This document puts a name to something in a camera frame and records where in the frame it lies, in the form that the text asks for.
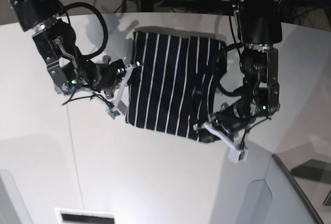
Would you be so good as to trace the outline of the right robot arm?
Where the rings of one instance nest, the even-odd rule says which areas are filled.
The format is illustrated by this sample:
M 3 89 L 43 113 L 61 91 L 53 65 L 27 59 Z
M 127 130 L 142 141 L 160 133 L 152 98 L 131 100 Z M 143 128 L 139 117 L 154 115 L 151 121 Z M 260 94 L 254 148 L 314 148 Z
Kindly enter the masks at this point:
M 106 48 L 109 34 L 102 14 L 92 5 L 82 2 L 62 5 L 59 0 L 8 0 L 23 31 L 33 29 L 32 38 L 42 56 L 56 90 L 65 95 L 81 89 L 114 92 L 126 74 L 121 61 L 94 63 L 92 58 Z M 76 46 L 76 33 L 69 22 L 60 17 L 73 8 L 83 7 L 98 18 L 103 39 L 101 47 L 83 55 Z

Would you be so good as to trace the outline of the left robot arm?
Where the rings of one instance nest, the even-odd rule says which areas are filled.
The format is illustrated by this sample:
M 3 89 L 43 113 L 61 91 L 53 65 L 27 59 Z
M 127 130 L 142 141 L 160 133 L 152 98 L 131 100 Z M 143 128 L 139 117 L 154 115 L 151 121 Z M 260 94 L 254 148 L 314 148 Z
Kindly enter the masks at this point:
M 230 0 L 239 41 L 220 48 L 211 59 L 217 88 L 228 97 L 239 99 L 213 114 L 212 126 L 233 139 L 258 117 L 270 118 L 280 108 L 278 83 L 278 50 L 282 41 L 279 16 L 280 0 Z M 239 67 L 244 75 L 242 86 L 233 91 L 221 85 L 227 54 L 242 50 Z

